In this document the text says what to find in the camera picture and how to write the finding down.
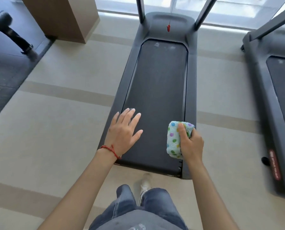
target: left hand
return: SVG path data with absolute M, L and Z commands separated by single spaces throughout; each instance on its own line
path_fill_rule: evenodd
M 120 116 L 119 112 L 117 112 L 107 131 L 104 145 L 108 147 L 114 145 L 115 153 L 119 157 L 125 154 L 136 143 L 143 132 L 143 130 L 139 130 L 133 135 L 141 116 L 141 114 L 138 113 L 131 121 L 134 112 L 135 109 L 130 110 L 129 108 L 125 109 Z

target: wooden pillar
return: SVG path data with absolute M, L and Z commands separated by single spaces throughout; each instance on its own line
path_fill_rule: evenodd
M 61 40 L 86 43 L 98 23 L 95 0 L 22 0 L 42 31 Z

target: red label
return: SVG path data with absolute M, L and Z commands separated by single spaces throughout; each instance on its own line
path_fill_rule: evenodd
M 269 156 L 270 156 L 270 164 L 271 168 L 273 169 L 273 176 L 277 181 L 281 180 L 281 174 L 279 170 L 279 164 L 277 161 L 277 157 L 275 155 L 274 150 L 269 150 Z

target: person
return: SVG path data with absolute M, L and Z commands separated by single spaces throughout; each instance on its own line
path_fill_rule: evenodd
M 135 109 L 116 113 L 108 129 L 104 144 L 97 150 L 82 175 L 70 188 L 38 230 L 82 230 L 95 198 L 117 157 L 125 154 L 140 138 L 143 130 L 134 129 L 140 119 Z M 181 150 L 193 180 L 196 200 L 204 230 L 239 229 L 229 214 L 202 162 L 204 141 L 193 129 L 189 139 L 183 124 L 178 125 Z M 95 220 L 90 230 L 188 230 L 168 192 L 152 188 L 150 175 L 142 180 L 141 204 L 136 205 L 128 185 L 120 186 L 117 199 Z

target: treadmill frame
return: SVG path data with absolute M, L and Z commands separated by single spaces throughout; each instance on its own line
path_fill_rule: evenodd
M 252 79 L 277 193 L 285 196 L 285 121 L 266 61 L 285 58 L 285 11 L 243 38 L 242 50 Z
M 191 17 L 179 14 L 151 12 L 145 15 L 143 0 L 136 0 L 139 14 L 140 26 L 138 28 L 129 59 L 124 69 L 114 103 L 108 115 L 99 146 L 104 144 L 106 133 L 111 123 L 111 119 L 117 112 L 122 112 L 127 93 L 130 90 L 132 77 L 135 75 L 135 66 L 139 57 L 139 52 L 142 44 L 149 40 L 162 40 L 183 44 L 188 51 L 187 75 L 185 77 L 184 96 L 183 96 L 183 111 L 184 121 L 196 125 L 196 96 L 197 96 L 197 30 L 202 22 L 207 17 L 216 0 L 207 0 L 196 24 Z M 167 31 L 167 25 L 171 24 L 171 29 Z M 116 164 L 123 164 L 122 159 L 117 160 Z M 182 161 L 180 166 L 181 173 L 177 177 L 183 179 L 191 179 L 187 164 Z

